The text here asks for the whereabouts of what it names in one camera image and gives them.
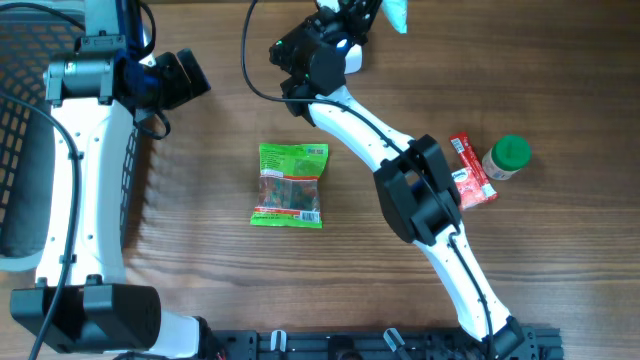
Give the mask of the teal packet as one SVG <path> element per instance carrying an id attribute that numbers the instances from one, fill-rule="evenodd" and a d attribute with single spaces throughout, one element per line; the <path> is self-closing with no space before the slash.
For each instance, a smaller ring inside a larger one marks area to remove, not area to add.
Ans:
<path id="1" fill-rule="evenodd" d="M 398 33 L 408 32 L 408 0 L 383 0 L 381 8 L 390 25 Z"/>

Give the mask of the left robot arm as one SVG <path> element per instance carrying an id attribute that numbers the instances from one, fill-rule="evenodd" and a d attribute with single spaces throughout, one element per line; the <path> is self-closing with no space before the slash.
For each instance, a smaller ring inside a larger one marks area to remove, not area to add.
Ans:
<path id="1" fill-rule="evenodd" d="M 56 145 L 45 246 L 35 284 L 10 298 L 13 319 L 64 354 L 118 359 L 220 359 L 207 322 L 165 310 L 157 290 L 126 279 L 122 252 L 133 139 L 210 88 L 190 50 L 155 56 L 141 1 L 88 1 L 74 48 L 44 72 L 43 117 Z"/>

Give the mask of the green lid spice jar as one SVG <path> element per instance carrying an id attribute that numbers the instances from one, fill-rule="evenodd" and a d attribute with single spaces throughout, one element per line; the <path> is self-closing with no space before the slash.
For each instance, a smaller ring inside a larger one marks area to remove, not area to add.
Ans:
<path id="1" fill-rule="evenodd" d="M 508 180 L 525 168 L 532 158 L 529 143 L 521 136 L 506 135 L 482 159 L 485 174 L 494 180 Z"/>

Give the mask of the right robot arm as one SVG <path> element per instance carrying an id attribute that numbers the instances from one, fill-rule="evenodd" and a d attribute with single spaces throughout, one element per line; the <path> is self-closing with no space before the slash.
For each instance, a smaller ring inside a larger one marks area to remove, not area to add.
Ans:
<path id="1" fill-rule="evenodd" d="M 525 340 L 496 297 L 468 243 L 461 196 L 440 145 L 386 126 L 346 88 L 347 54 L 363 45 L 378 1 L 319 1 L 316 11 L 275 42 L 270 61 L 288 74 L 281 102 L 338 138 L 373 173 L 383 216 L 417 246 L 444 284 L 461 328 L 489 359 L 505 359 Z"/>

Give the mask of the red Kleenex tissue pack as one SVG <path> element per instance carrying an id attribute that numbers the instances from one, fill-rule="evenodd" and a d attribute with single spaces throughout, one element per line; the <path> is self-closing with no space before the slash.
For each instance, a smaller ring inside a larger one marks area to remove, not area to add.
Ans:
<path id="1" fill-rule="evenodd" d="M 459 205 L 461 210 L 466 210 L 488 201 L 479 181 L 469 167 L 453 172 L 452 178 L 461 197 Z"/>

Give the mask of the green snack bag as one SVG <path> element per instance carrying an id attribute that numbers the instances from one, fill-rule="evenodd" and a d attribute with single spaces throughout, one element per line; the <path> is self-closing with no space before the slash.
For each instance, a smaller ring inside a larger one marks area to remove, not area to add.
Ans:
<path id="1" fill-rule="evenodd" d="M 327 144 L 259 145 L 259 191 L 250 224 L 321 229 L 318 182 Z"/>

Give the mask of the red stick packet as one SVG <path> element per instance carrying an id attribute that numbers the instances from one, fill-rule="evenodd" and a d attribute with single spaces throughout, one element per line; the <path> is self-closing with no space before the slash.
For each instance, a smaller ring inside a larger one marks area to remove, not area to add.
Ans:
<path id="1" fill-rule="evenodd" d="M 484 194 L 488 198 L 487 202 L 496 200 L 498 198 L 498 193 L 492 187 L 487 175 L 484 173 L 479 158 L 473 149 L 467 133 L 460 132 L 452 135 L 449 140 L 456 150 L 464 168 L 469 167 L 473 171 L 476 179 L 482 187 L 482 190 L 484 191 Z"/>

